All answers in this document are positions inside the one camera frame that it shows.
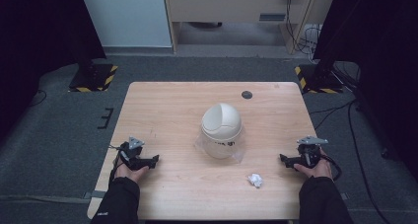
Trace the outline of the black yellow striped stand base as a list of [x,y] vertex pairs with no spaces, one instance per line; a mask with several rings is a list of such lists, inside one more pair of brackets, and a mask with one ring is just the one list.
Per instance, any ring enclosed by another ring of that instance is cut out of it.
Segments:
[[117,70],[116,65],[96,64],[92,73],[79,69],[69,85],[70,92],[106,91]]
[[341,93],[342,83],[329,70],[323,70],[315,64],[301,64],[295,67],[302,92],[305,93]]

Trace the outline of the grey floor tape strip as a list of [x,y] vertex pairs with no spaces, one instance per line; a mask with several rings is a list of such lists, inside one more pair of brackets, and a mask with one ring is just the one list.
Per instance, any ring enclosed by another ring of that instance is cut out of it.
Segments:
[[101,191],[101,190],[93,190],[91,192],[84,192],[83,194],[83,199],[91,199],[92,197],[94,198],[104,198],[105,196],[105,191]]

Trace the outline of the crumpled white paper ball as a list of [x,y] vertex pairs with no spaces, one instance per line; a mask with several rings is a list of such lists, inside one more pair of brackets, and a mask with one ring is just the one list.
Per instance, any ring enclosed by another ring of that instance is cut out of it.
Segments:
[[256,188],[260,188],[263,183],[263,179],[260,174],[253,173],[248,175],[247,179]]

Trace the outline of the white dome-lid trash can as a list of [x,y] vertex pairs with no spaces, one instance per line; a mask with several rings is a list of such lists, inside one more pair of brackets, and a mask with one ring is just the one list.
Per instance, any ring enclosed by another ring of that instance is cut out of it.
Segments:
[[226,159],[239,153],[242,147],[243,122],[238,110],[219,103],[206,111],[201,120],[203,150],[216,159]]

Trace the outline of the white panel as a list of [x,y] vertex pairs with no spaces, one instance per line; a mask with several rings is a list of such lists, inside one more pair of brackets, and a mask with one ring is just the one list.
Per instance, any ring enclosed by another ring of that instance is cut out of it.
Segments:
[[165,0],[84,1],[102,46],[172,46]]

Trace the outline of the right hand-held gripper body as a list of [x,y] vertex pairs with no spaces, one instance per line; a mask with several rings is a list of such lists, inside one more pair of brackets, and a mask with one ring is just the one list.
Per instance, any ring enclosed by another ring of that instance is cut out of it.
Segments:
[[328,140],[309,135],[299,139],[297,143],[299,144],[298,152],[301,159],[300,164],[308,168],[313,168],[320,160],[321,145],[327,144]]

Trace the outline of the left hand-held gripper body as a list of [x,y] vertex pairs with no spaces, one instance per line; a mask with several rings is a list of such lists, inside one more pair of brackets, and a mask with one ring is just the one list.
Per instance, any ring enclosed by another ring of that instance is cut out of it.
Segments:
[[145,166],[145,163],[139,157],[144,144],[144,141],[130,136],[128,141],[117,147],[122,162],[132,171],[140,170]]

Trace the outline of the person's right hand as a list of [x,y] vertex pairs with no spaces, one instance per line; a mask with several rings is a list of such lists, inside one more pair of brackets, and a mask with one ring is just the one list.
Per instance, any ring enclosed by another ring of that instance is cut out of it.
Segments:
[[331,167],[328,161],[320,159],[319,162],[316,164],[314,168],[307,168],[301,164],[295,164],[294,168],[303,174],[305,174],[308,178],[332,178]]

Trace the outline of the clear plastic bin liner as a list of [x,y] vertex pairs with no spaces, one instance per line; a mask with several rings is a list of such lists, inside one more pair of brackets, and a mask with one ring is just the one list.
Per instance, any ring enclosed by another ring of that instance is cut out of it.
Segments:
[[243,159],[245,151],[244,127],[221,126],[213,132],[202,127],[194,146],[212,158],[233,158],[239,163]]

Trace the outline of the black curtain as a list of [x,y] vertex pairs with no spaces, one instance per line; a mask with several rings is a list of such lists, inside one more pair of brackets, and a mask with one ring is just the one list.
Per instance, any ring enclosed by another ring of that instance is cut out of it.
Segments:
[[84,0],[0,0],[0,141],[32,101],[40,77],[105,56]]
[[356,93],[418,182],[418,0],[333,0],[314,57],[356,63]]

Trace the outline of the light wooden desk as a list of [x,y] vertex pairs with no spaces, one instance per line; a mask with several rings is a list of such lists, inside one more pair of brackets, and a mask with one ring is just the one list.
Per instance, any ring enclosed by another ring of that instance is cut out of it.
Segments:
[[280,27],[294,53],[307,25],[321,25],[333,0],[165,0],[173,45],[180,25],[193,23],[265,23]]

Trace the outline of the person's left hand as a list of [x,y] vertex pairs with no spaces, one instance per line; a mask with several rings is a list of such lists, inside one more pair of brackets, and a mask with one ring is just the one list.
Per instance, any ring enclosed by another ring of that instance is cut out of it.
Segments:
[[149,167],[143,167],[140,170],[132,171],[125,164],[121,163],[116,167],[114,172],[115,178],[128,178],[138,184],[140,180],[149,171]]

